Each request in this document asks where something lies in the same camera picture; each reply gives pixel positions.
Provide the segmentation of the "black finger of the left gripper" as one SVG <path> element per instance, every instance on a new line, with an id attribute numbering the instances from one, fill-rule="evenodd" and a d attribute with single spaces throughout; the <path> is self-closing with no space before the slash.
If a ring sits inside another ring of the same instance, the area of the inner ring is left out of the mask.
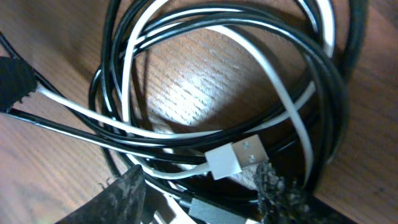
<path id="1" fill-rule="evenodd" d="M 25 61 L 1 57 L 1 112 L 8 112 L 13 104 L 37 88 L 34 69 Z"/>

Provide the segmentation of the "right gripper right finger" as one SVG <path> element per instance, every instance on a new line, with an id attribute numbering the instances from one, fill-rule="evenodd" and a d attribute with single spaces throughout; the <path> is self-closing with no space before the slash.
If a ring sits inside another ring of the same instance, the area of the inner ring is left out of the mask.
<path id="1" fill-rule="evenodd" d="M 354 224 L 355 221 L 279 176 L 270 162 L 256 168 L 258 209 L 263 223 L 271 224 Z"/>

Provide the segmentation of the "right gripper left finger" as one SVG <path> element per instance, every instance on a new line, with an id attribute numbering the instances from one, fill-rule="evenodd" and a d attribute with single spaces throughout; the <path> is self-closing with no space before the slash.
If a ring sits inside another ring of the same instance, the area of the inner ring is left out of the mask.
<path id="1" fill-rule="evenodd" d="M 133 166 L 79 209 L 59 223 L 140 224 L 146 196 L 144 172 Z"/>

